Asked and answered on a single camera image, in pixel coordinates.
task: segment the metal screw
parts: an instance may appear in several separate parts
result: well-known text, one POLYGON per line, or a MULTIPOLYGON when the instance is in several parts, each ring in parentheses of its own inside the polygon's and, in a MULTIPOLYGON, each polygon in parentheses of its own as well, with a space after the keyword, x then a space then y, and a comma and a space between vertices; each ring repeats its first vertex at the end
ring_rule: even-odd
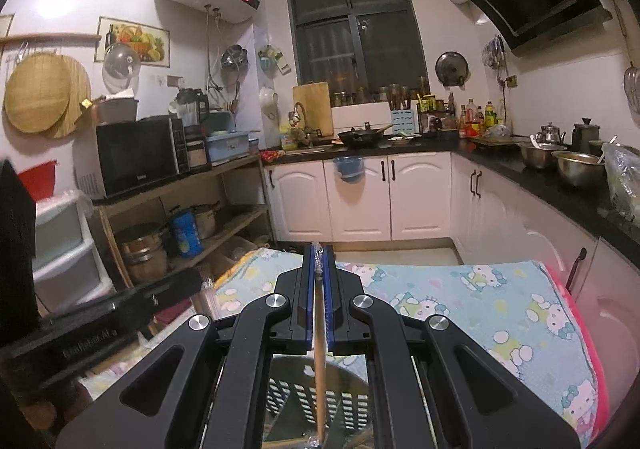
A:
POLYGON ((194 315, 189 319, 189 328, 192 330, 204 330, 209 326, 209 318, 206 315, 194 315))
POLYGON ((282 294, 271 294, 267 297, 267 306, 271 308, 280 308, 287 302, 287 298, 282 294))
POLYGON ((429 317, 429 326, 433 330, 446 330, 447 328, 449 328, 449 319, 443 317, 442 315, 434 315, 432 317, 429 317))
POLYGON ((373 304, 373 299, 364 294, 356 295, 356 297, 353 298, 353 304, 358 308, 369 308, 373 304))

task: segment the wok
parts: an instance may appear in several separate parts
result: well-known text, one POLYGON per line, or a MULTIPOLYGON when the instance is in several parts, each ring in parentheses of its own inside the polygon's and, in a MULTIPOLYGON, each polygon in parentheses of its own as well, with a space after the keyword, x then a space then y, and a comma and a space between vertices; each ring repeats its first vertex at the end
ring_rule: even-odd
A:
POLYGON ((365 127, 366 129, 355 129, 352 127, 350 131, 338 133, 338 138, 340 138, 342 143, 347 147, 375 147, 383 138, 382 134, 391 127, 391 124, 382 129, 371 129, 369 122, 367 122, 365 127))

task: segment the wall socket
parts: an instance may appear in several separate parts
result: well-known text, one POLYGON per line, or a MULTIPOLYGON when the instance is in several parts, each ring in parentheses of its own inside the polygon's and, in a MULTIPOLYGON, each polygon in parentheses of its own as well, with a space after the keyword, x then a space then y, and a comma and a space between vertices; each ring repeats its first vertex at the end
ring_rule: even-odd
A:
POLYGON ((166 87, 167 88, 180 88, 180 80, 182 77, 178 77, 177 75, 167 75, 166 76, 166 87))

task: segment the cabinet door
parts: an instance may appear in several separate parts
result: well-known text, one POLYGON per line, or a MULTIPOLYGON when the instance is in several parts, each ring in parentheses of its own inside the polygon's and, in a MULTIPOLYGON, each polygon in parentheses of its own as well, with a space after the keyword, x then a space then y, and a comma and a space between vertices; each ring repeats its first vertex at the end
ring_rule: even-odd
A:
POLYGON ((639 302, 640 272, 600 239, 576 303, 604 368, 612 415, 640 370, 639 302))
POLYGON ((463 263, 473 263, 470 242, 474 230, 476 198, 471 183, 472 174, 478 168, 472 162, 456 154, 451 156, 451 238, 463 263))
POLYGON ((324 161, 334 241, 389 241, 389 169, 386 156, 365 158, 364 176, 343 181, 332 160, 324 161))
POLYGON ((475 216, 468 240, 472 263, 516 263, 527 259, 520 248, 526 234, 516 215, 520 188, 478 166, 474 190, 475 216))
POLYGON ((448 238, 450 235, 451 155, 389 156, 391 237, 448 238))
POLYGON ((280 241, 332 241, 321 161, 265 169, 271 218, 280 241))
POLYGON ((578 264, 571 288, 572 295, 577 297, 593 258, 596 238, 525 191, 518 200, 518 213, 527 235, 522 259, 544 263, 562 285, 566 284, 580 250, 587 250, 586 259, 578 264))

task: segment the microwave oven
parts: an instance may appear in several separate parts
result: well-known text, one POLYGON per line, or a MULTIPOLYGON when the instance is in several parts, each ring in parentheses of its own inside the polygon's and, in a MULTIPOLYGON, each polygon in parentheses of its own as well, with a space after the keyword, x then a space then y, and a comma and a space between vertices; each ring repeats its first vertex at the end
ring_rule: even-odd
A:
POLYGON ((76 183, 92 200, 123 196, 189 171, 182 121, 168 116, 85 127, 72 150, 76 183))

